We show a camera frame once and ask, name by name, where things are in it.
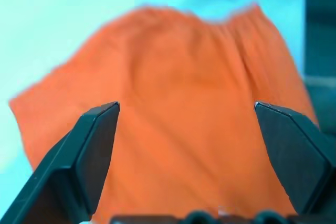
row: light blue background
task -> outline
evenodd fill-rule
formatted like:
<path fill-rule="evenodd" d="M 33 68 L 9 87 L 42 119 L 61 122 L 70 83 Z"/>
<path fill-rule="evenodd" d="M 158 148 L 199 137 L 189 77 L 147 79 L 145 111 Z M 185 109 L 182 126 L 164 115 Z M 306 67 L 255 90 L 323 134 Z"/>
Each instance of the light blue background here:
<path fill-rule="evenodd" d="M 223 20 L 257 1 L 303 70 L 303 0 L 0 0 L 0 217 L 32 173 L 8 100 L 65 62 L 103 23 L 142 4 Z"/>

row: orange fabric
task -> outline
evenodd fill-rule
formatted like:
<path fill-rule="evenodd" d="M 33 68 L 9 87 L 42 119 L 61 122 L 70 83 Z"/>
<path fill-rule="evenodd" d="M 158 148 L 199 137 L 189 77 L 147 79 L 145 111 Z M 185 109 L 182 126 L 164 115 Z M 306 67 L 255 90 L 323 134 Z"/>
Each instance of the orange fabric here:
<path fill-rule="evenodd" d="M 35 169 L 91 107 L 119 101 L 111 166 L 94 220 L 195 209 L 293 213 L 263 144 L 255 101 L 316 122 L 275 26 L 258 6 L 224 23 L 142 8 L 96 32 L 10 106 Z"/>

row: dark object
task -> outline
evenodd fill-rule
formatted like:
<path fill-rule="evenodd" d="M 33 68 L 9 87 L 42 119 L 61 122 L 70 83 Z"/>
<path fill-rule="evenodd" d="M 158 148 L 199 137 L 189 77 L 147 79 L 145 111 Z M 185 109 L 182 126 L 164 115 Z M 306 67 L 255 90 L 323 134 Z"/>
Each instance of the dark object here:
<path fill-rule="evenodd" d="M 320 129 L 336 137 L 336 1 L 305 0 L 304 81 Z"/>
<path fill-rule="evenodd" d="M 185 219 L 172 216 L 120 216 L 112 218 L 110 224 L 335 224 L 336 217 L 288 216 L 284 218 L 275 212 L 259 213 L 254 219 L 240 216 L 223 216 L 217 219 L 205 212 L 193 212 Z"/>
<path fill-rule="evenodd" d="M 119 104 L 83 114 L 44 157 L 0 224 L 91 220 L 110 166 Z"/>
<path fill-rule="evenodd" d="M 299 214 L 336 215 L 336 142 L 304 115 L 256 103 L 266 150 Z"/>
<path fill-rule="evenodd" d="M 293 110 L 259 102 L 255 111 L 270 162 L 298 216 L 265 211 L 254 219 L 215 219 L 197 211 L 184 219 L 115 216 L 111 224 L 335 224 L 336 142 Z M 109 168 L 118 114 L 119 104 L 111 103 L 81 116 L 48 152 L 0 224 L 90 220 Z"/>

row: orange cloth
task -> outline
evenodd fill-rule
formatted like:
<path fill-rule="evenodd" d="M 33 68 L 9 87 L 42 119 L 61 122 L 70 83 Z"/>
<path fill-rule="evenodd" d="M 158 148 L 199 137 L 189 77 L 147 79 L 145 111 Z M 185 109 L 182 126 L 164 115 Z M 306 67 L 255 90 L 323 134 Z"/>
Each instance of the orange cloth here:
<path fill-rule="evenodd" d="M 261 100 L 316 122 L 276 27 L 258 6 L 224 23 L 142 8 L 96 32 L 10 102 L 35 169 L 91 107 L 119 101 L 111 166 L 94 220 L 196 209 L 293 213 L 253 111 Z"/>

